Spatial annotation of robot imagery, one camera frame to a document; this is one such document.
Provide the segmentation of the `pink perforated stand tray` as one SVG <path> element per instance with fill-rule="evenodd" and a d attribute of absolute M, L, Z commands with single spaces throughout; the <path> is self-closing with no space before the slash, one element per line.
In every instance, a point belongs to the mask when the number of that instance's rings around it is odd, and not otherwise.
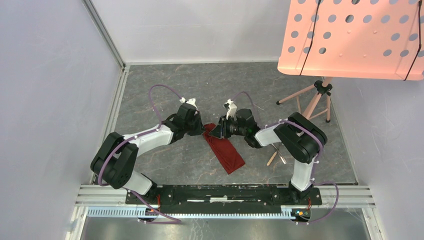
<path fill-rule="evenodd" d="M 293 0 L 278 70 L 286 75 L 421 81 L 421 0 Z"/>

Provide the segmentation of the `pink tripod stand legs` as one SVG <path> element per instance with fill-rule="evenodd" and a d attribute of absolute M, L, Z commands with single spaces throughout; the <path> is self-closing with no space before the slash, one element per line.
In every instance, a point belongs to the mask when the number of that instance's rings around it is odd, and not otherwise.
<path fill-rule="evenodd" d="M 331 95 L 332 95 L 331 90 L 333 89 L 333 86 L 331 84 L 332 81 L 333 81 L 333 77 L 331 76 L 322 77 L 322 80 L 317 80 L 313 85 L 305 87 L 281 100 L 278 100 L 276 102 L 276 105 L 281 105 L 282 103 L 290 99 L 296 99 L 297 108 L 306 119 L 311 120 L 313 118 L 316 118 L 320 115 L 325 114 L 325 122 L 330 123 L 331 122 Z M 301 105 L 300 105 L 300 95 L 311 90 L 315 90 L 314 96 L 309 102 L 306 109 L 302 111 Z M 325 102 L 326 102 L 325 109 L 313 115 L 315 108 L 317 107 L 319 101 L 323 97 L 325 97 Z"/>

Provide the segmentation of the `wooden handled spoon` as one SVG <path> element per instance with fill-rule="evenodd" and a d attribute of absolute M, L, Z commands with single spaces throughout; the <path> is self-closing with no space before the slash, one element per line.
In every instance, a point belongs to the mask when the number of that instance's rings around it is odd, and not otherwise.
<path fill-rule="evenodd" d="M 271 163 L 272 163 L 272 161 L 274 160 L 274 158 L 277 156 L 278 154 L 276 153 L 276 150 L 274 151 L 274 153 L 273 153 L 273 155 L 270 157 L 270 159 L 268 160 L 268 162 L 266 163 L 266 165 L 267 166 L 269 166 Z"/>

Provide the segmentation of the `metal fork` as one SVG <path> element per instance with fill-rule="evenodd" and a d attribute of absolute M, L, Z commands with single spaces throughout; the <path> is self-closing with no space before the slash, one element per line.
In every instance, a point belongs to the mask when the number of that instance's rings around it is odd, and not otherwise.
<path fill-rule="evenodd" d="M 279 158 L 281 159 L 281 161 L 286 164 L 287 161 L 285 160 L 285 158 L 283 157 L 282 153 L 280 152 L 279 148 L 275 145 L 272 144 L 272 146 L 275 148 L 275 152 L 278 154 Z"/>

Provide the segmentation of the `aluminium frame rail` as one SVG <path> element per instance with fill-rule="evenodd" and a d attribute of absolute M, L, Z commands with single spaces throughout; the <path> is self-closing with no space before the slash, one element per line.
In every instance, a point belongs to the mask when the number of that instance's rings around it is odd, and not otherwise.
<path fill-rule="evenodd" d="M 86 10 L 88 11 L 88 14 L 90 15 L 92 21 L 94 22 L 97 30 L 99 31 L 102 39 L 104 40 L 114 60 L 120 66 L 121 69 L 124 69 L 126 67 L 126 63 L 123 60 L 121 54 L 119 53 L 115 43 L 113 42 L 112 37 L 109 34 L 104 22 L 102 21 L 102 18 L 100 14 L 98 13 L 93 1 L 82 0 L 82 3 L 84 4 Z"/>

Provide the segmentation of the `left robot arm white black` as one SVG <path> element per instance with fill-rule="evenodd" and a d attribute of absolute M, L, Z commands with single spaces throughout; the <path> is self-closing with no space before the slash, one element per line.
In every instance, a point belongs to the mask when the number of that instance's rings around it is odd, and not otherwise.
<path fill-rule="evenodd" d="M 145 204 L 153 203 L 157 198 L 154 182 L 134 170 L 136 160 L 150 150 L 181 140 L 185 135 L 202 135 L 205 128 L 195 101 L 194 98 L 185 101 L 176 113 L 150 129 L 127 135 L 108 134 L 90 165 L 97 175 L 98 185 L 131 190 L 138 193 Z"/>

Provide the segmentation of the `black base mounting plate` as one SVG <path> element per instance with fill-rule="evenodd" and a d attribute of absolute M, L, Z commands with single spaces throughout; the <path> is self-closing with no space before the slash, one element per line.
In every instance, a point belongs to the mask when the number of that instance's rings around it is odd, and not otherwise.
<path fill-rule="evenodd" d="M 146 201 L 159 205 L 164 214 L 277 214 L 282 206 L 320 206 L 320 190 L 310 186 L 299 192 L 293 186 L 277 184 L 157 185 L 142 199 L 129 193 L 126 204 Z"/>

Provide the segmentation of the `dark red cloth napkin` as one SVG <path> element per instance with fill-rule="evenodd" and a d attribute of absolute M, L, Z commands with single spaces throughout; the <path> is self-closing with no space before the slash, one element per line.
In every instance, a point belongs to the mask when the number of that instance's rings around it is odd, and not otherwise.
<path fill-rule="evenodd" d="M 204 126 L 205 132 L 203 133 L 203 137 L 220 162 L 221 166 L 229 175 L 243 167 L 246 163 L 228 139 L 218 139 L 209 135 L 215 127 L 216 125 L 214 123 L 206 124 Z"/>

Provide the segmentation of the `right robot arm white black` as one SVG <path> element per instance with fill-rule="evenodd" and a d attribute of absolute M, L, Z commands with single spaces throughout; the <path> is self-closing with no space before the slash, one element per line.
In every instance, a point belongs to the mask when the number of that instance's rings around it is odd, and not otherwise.
<path fill-rule="evenodd" d="M 289 199 L 295 204 L 302 204 L 309 198 L 314 161 L 328 141 L 326 134 L 299 112 L 261 128 L 252 111 L 246 108 L 237 110 L 234 116 L 221 116 L 208 135 L 216 139 L 242 136 L 256 149 L 281 143 L 295 160 L 288 184 Z"/>

